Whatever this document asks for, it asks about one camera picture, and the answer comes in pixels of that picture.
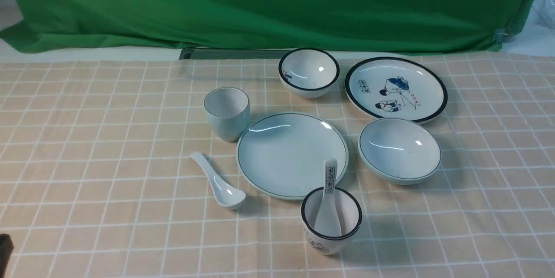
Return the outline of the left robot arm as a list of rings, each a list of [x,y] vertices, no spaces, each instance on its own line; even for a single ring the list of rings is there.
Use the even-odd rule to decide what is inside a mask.
[[[8,264],[12,252],[14,250],[14,244],[12,237],[9,234],[0,235],[0,277],[4,278],[6,276]]]

